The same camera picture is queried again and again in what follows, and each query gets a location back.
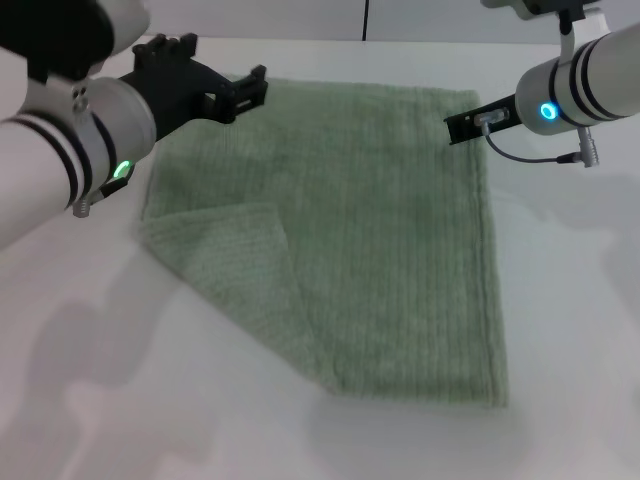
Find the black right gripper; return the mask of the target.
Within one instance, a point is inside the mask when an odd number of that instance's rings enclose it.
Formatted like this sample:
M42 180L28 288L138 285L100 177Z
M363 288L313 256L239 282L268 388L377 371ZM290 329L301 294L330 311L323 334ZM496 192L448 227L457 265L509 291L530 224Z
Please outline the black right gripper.
M491 133L518 126L520 117L516 110L515 95L445 118L450 144L456 145L483 137L481 120L485 117L489 117Z

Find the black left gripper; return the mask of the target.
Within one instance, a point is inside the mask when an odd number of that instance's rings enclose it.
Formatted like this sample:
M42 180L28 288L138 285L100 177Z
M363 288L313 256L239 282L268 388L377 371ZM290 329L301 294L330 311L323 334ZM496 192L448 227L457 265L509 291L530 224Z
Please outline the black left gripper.
M191 59L197 44L194 33L179 38L158 34L132 47L134 70L121 80L146 102L158 141L192 120L231 124L265 103L269 84L264 65L230 82Z

